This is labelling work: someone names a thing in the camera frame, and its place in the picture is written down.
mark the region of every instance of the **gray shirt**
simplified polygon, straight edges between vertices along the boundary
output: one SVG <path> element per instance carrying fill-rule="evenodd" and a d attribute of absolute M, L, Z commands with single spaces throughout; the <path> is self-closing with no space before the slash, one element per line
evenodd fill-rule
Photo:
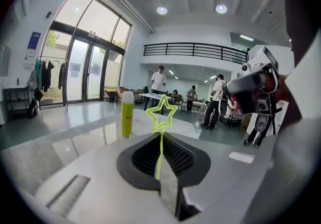
<path fill-rule="evenodd" d="M 190 89 L 190 90 L 188 90 L 188 92 L 187 92 L 187 100 L 188 101 L 194 101 L 194 95 L 196 94 L 196 90 L 195 89 Z"/>

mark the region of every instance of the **tree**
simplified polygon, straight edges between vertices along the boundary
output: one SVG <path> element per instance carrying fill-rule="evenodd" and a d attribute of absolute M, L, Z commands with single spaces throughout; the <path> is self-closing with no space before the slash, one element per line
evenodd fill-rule
<path fill-rule="evenodd" d="M 125 49 L 125 42 L 123 42 L 123 41 L 116 42 L 116 40 L 113 40 L 112 43 L 116 46 L 119 46 L 119 47 Z M 105 53 L 106 51 L 105 51 L 105 49 L 99 48 L 99 52 Z M 108 55 L 108 60 L 115 61 L 116 58 L 118 57 L 118 55 L 119 55 L 119 53 L 114 52 L 114 51 L 110 51 L 109 55 Z"/>
<path fill-rule="evenodd" d="M 59 38 L 59 35 L 56 35 L 53 30 L 49 30 L 48 37 L 46 40 L 46 46 L 56 47 L 56 41 Z"/>

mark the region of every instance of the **star-shaped bubble wand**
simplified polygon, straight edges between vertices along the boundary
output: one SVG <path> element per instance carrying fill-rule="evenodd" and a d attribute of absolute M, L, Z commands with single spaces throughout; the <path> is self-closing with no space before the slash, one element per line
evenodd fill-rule
<path fill-rule="evenodd" d="M 170 109 L 171 112 L 169 113 L 169 121 L 168 122 L 161 122 L 158 124 L 158 117 L 153 113 L 155 111 L 159 111 L 162 109 L 162 106 L 165 104 L 167 109 Z M 163 134 L 165 131 L 165 126 L 171 128 L 173 126 L 172 117 L 177 110 L 177 105 L 169 105 L 166 96 L 163 94 L 161 99 L 159 100 L 159 104 L 156 107 L 149 108 L 146 110 L 148 116 L 150 116 L 154 122 L 152 124 L 152 131 L 156 132 L 160 129 L 160 155 L 158 158 L 158 167 L 157 167 L 157 180 L 159 180 L 159 175 L 161 173 L 161 163 L 162 163 L 162 155 L 163 155 Z"/>

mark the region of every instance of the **ceiling light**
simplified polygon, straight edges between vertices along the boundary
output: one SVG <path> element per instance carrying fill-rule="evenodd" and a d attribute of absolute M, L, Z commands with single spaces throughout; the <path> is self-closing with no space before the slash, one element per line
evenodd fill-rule
<path fill-rule="evenodd" d="M 217 11 L 218 13 L 223 14 L 223 13 L 227 12 L 227 8 L 226 8 L 225 5 L 217 5 L 217 6 L 216 6 L 216 11 Z"/>
<path fill-rule="evenodd" d="M 164 15 L 167 13 L 167 9 L 164 6 L 158 7 L 157 12 L 161 15 Z"/>
<path fill-rule="evenodd" d="M 244 36 L 244 35 L 240 35 L 241 38 L 244 38 L 246 40 L 249 40 L 249 41 L 254 41 L 253 38 L 250 38 L 250 37 L 247 37 L 247 36 Z"/>

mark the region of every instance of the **white bottle cap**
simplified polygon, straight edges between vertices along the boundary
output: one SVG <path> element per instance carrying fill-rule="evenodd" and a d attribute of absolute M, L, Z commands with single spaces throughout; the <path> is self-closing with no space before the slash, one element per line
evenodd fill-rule
<path fill-rule="evenodd" d="M 122 103 L 134 103 L 134 93 L 131 91 L 123 92 Z"/>

